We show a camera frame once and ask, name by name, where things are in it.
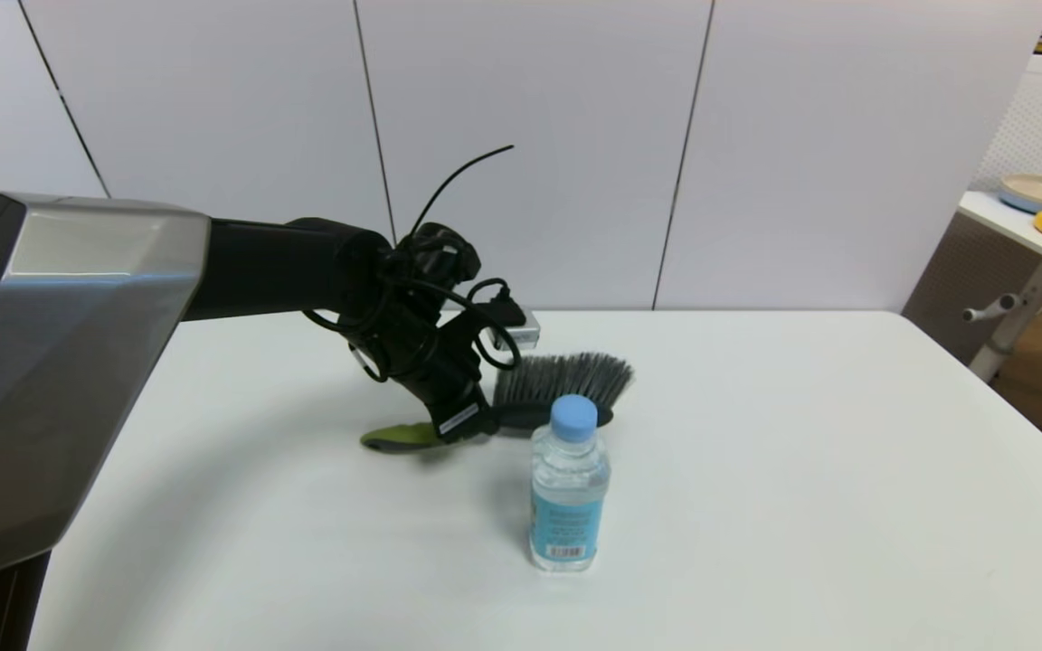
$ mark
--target panel seam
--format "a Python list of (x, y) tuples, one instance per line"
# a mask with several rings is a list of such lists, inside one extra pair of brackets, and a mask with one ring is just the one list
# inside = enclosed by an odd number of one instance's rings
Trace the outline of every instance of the panel seam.
[(106, 187), (106, 181), (103, 181), (103, 175), (99, 173), (99, 166), (95, 165), (95, 157), (91, 154), (91, 149), (86, 147), (86, 141), (83, 141), (82, 131), (79, 131), (79, 124), (75, 122), (75, 116), (71, 112), (71, 107), (67, 105), (67, 98), (63, 96), (61, 87), (58, 87), (58, 79), (54, 78), (54, 71), (51, 70), (51, 62), (46, 60), (46, 53), (43, 52), (42, 43), (38, 42), (38, 33), (34, 33), (34, 25), (30, 22), (30, 16), (26, 14), (26, 7), (22, 3), (22, 0), (18, 0), (18, 8), (22, 11), (22, 17), (26, 21), (26, 29), (30, 30), (30, 37), (34, 41), (34, 49), (38, 50), (38, 56), (43, 59), (43, 66), (46, 69), (47, 77), (51, 78), (51, 83), (54, 85), (54, 92), (58, 93), (58, 100), (63, 102), (63, 110), (67, 114), (67, 119), (71, 122), (71, 128), (74, 128), (75, 136), (79, 137), (79, 145), (83, 148), (83, 153), (86, 155), (88, 164), (91, 164), (91, 169), (95, 173), (95, 178), (99, 178), (99, 185), (103, 189), (103, 194), (106, 198), (111, 198), (111, 191)]
[(702, 86), (702, 69), (706, 66), (706, 48), (710, 45), (710, 26), (715, 21), (715, 2), (710, 0), (706, 16), (706, 33), (702, 36), (702, 54), (698, 57), (698, 74), (694, 81), (694, 98), (690, 100), (690, 117), (686, 120), (686, 136), (683, 137), (683, 157), (677, 164), (677, 180), (674, 180), (674, 197), (670, 199), (669, 219), (666, 222), (666, 239), (662, 243), (662, 260), (658, 264), (658, 283), (654, 284), (654, 300), (649, 309), (658, 309), (658, 294), (662, 292), (662, 273), (666, 270), (666, 251), (669, 250), (669, 234), (674, 228), (674, 210), (677, 209), (678, 190), (683, 185), (683, 170), (686, 168), (686, 152), (690, 146), (690, 129), (694, 126), (694, 108), (698, 106), (698, 90)]

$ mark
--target hand brush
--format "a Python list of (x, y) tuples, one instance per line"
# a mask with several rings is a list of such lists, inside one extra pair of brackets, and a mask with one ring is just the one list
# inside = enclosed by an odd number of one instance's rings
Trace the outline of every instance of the hand brush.
[(597, 405), (597, 426), (614, 419), (614, 404), (634, 379), (623, 359), (600, 352), (530, 355), (513, 371), (497, 372), (493, 416), (501, 428), (541, 428), (549, 423), (553, 401), (567, 394)]
[[(614, 403), (631, 380), (634, 369), (611, 354), (523, 357), (516, 370), (497, 372), (493, 405), (481, 421), (483, 433), (529, 435), (549, 423), (553, 401), (567, 394), (592, 400), (597, 405), (597, 426), (602, 426), (614, 419)], [(375, 429), (359, 442), (365, 448), (386, 454), (425, 452), (460, 444), (440, 440), (431, 423)]]

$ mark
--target water bottle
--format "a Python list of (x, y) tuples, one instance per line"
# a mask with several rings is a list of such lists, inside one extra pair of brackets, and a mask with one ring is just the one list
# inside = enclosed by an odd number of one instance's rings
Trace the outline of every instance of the water bottle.
[(587, 397), (553, 402), (550, 424), (532, 436), (529, 552), (547, 572), (582, 572), (597, 553), (609, 456), (597, 436), (597, 408)]

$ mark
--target brush handle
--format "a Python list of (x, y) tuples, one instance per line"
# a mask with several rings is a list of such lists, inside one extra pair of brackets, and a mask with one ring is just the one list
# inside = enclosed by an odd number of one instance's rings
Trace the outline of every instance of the brush handle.
[[(493, 408), (493, 417), (497, 425), (507, 429), (523, 429), (524, 437), (532, 435), (534, 429), (549, 424), (549, 403), (528, 402), (501, 405)], [(614, 419), (614, 411), (609, 407), (597, 407), (597, 426), (609, 424)]]

